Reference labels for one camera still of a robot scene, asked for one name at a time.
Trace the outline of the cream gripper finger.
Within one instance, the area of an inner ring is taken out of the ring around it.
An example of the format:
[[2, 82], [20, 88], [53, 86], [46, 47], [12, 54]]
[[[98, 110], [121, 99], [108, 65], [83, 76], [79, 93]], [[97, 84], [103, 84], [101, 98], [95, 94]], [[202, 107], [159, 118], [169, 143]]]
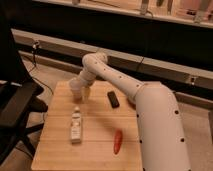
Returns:
[[87, 101], [90, 97], [90, 91], [91, 89], [89, 87], [84, 87], [83, 88], [83, 100]]

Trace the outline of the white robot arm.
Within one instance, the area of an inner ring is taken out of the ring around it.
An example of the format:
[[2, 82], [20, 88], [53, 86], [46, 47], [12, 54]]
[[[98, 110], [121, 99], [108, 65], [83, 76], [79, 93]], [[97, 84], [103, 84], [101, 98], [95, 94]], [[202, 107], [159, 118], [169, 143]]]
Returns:
[[178, 103], [161, 82], [139, 81], [107, 65], [104, 53], [83, 57], [79, 74], [87, 83], [100, 76], [136, 105], [142, 171], [192, 171]]

